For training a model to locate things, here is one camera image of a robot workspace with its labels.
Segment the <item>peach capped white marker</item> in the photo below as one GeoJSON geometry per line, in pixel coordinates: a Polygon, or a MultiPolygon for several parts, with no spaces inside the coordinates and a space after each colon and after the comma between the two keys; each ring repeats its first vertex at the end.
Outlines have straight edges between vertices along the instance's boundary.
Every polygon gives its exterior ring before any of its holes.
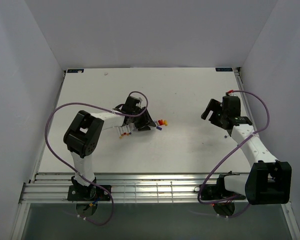
{"type": "Polygon", "coordinates": [[[130,135],[130,129],[129,129],[128,126],[126,126],[126,135],[127,135],[127,136],[130,135]]]}

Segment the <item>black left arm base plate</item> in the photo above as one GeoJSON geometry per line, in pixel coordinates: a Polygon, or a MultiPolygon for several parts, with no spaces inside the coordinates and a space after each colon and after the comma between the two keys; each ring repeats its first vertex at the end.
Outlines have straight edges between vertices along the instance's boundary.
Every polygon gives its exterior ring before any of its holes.
{"type": "Polygon", "coordinates": [[[71,185],[68,189],[68,201],[110,201],[110,195],[103,189],[92,186],[74,186],[71,185]]]}

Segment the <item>red white marker body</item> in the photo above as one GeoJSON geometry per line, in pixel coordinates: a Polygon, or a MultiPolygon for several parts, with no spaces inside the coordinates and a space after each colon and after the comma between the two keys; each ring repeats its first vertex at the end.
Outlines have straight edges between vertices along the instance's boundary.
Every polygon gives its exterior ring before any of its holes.
{"type": "Polygon", "coordinates": [[[124,134],[124,135],[126,135],[126,134],[127,134],[127,129],[126,129],[126,126],[123,126],[123,130],[124,130],[124,132],[125,132],[125,134],[124,134]]]}

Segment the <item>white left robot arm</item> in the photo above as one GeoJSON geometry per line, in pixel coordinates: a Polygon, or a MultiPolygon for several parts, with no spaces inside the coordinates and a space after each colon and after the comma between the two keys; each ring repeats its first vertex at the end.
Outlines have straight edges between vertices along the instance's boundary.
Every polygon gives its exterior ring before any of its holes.
{"type": "Polygon", "coordinates": [[[97,147],[103,130],[134,126],[138,131],[150,131],[156,124],[141,100],[128,96],[124,104],[116,106],[110,112],[89,113],[80,110],[69,128],[63,142],[70,151],[77,170],[71,178],[74,189],[85,200],[96,195],[96,177],[92,169],[92,153],[97,147]]]}

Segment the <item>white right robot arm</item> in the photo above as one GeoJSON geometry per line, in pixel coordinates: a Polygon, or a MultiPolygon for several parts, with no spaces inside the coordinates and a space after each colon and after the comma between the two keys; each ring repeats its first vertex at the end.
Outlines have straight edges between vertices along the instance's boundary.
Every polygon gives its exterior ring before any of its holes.
{"type": "Polygon", "coordinates": [[[251,205],[286,204],[290,200],[292,167],[275,157],[261,141],[247,116],[241,115],[241,100],[225,95],[222,101],[211,99],[201,119],[227,131],[237,143],[249,165],[249,174],[221,174],[216,184],[206,181],[200,186],[200,203],[215,204],[234,199],[247,199],[251,205]]]}

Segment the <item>yellow capped white marker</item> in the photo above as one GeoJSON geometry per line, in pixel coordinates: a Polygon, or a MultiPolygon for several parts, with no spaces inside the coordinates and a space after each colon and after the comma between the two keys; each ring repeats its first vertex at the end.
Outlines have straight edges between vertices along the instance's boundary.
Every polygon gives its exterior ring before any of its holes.
{"type": "Polygon", "coordinates": [[[122,139],[123,135],[122,135],[120,127],[117,127],[117,132],[118,132],[119,138],[122,139]]]}

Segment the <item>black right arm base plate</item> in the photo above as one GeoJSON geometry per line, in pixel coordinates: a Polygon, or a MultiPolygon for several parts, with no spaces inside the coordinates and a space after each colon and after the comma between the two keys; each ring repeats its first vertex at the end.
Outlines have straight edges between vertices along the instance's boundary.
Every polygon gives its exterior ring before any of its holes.
{"type": "Polygon", "coordinates": [[[224,200],[226,198],[235,197],[235,200],[245,200],[246,197],[239,193],[220,189],[217,184],[207,184],[200,193],[202,201],[224,200]]]}

